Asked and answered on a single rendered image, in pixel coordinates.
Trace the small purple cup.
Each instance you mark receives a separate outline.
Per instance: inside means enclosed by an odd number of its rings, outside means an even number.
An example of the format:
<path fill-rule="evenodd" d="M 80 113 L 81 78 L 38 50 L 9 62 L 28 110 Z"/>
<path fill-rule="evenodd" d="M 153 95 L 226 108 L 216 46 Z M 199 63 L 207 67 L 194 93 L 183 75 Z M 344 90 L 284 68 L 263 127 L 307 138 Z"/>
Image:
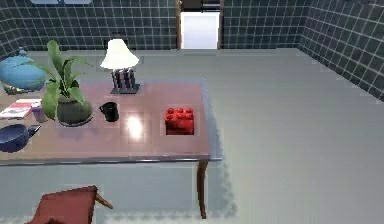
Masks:
<path fill-rule="evenodd" d="M 39 123 L 44 123 L 48 120 L 47 116 L 42 110 L 42 104 L 40 102 L 35 102 L 31 105 L 32 113 Z"/>

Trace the red toy brick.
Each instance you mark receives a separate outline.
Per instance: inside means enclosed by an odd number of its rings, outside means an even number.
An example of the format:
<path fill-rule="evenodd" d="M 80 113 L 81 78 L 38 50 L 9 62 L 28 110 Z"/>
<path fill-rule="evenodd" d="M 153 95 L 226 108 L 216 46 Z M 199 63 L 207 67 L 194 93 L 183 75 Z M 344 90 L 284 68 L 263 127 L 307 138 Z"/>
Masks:
<path fill-rule="evenodd" d="M 164 123 L 167 135 L 193 135 L 194 111 L 192 108 L 168 108 Z"/>

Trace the white shade table lamp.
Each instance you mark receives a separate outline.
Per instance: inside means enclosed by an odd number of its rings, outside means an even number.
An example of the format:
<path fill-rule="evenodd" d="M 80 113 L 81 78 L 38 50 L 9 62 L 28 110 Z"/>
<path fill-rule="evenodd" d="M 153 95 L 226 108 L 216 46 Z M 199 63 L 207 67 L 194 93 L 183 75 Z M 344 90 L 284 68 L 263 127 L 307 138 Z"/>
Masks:
<path fill-rule="evenodd" d="M 135 66 L 139 59 L 127 47 L 122 39 L 112 39 L 100 66 L 111 70 L 113 82 L 112 94 L 136 94 L 140 85 L 136 82 Z"/>

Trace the brown wooden table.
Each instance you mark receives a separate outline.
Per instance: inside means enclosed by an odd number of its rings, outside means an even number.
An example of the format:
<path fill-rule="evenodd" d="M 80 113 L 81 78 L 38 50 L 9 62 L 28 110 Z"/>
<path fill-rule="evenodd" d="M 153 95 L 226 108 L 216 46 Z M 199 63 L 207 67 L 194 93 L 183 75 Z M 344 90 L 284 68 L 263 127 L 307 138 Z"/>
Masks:
<path fill-rule="evenodd" d="M 0 166 L 196 161 L 198 202 L 205 217 L 205 170 L 210 161 L 222 159 L 206 82 L 145 80 L 135 95 L 112 95 L 103 82 L 82 89 L 94 107 L 89 123 L 64 127 L 48 121 L 21 151 L 0 152 Z M 116 122 L 100 112 L 106 102 L 117 104 Z M 193 109 L 193 135 L 166 134 L 168 108 Z"/>

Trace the red and white book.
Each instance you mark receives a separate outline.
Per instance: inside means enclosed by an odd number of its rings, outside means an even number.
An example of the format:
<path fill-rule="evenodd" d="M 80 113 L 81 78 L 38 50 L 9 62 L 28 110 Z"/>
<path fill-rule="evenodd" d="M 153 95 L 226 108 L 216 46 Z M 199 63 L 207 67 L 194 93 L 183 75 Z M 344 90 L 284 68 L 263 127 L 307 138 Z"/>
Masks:
<path fill-rule="evenodd" d="M 0 112 L 0 119 L 24 119 L 32 112 L 33 105 L 40 105 L 41 99 L 18 99 Z"/>

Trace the green potted house plant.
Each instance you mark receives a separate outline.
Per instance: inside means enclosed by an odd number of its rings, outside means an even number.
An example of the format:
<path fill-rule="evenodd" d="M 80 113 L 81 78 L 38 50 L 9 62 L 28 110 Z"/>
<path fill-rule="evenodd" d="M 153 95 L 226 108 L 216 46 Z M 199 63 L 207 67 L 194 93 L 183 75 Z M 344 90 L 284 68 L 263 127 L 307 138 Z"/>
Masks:
<path fill-rule="evenodd" d="M 75 63 L 90 66 L 90 63 L 79 56 L 63 59 L 60 46 L 55 40 L 47 43 L 47 50 L 53 71 L 40 63 L 29 62 L 29 65 L 46 73 L 42 110 L 49 119 L 57 121 L 62 126 L 82 126 L 92 119 L 93 109 L 91 103 L 84 97 L 77 80 L 80 73 L 73 71 L 72 66 Z"/>

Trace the blue round lidded pot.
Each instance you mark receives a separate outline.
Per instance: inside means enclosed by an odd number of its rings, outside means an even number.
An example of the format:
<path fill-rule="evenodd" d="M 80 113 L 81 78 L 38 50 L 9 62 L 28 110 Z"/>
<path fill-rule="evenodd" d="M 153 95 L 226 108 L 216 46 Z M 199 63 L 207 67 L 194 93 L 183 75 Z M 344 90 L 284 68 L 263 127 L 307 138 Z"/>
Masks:
<path fill-rule="evenodd" d="M 8 95 L 38 91 L 44 86 L 46 73 L 30 65 L 30 61 L 23 48 L 15 56 L 0 61 L 0 83 Z"/>

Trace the black mug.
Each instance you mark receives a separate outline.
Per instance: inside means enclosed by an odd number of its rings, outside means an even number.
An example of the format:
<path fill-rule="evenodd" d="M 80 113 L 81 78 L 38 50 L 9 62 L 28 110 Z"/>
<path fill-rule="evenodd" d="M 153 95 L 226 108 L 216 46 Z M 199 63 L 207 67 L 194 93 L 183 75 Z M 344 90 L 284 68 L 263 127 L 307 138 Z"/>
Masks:
<path fill-rule="evenodd" d="M 116 122 L 119 119 L 118 108 L 115 102 L 106 102 L 99 107 L 99 110 L 108 122 Z"/>

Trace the red wooden chair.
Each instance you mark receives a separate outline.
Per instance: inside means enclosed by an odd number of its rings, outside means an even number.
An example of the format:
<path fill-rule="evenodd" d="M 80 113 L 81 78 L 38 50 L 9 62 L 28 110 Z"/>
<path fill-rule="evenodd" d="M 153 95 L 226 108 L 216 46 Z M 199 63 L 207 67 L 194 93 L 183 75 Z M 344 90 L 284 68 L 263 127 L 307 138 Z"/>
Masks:
<path fill-rule="evenodd" d="M 113 208 L 95 185 L 44 194 L 25 224 L 92 224 L 96 202 Z"/>

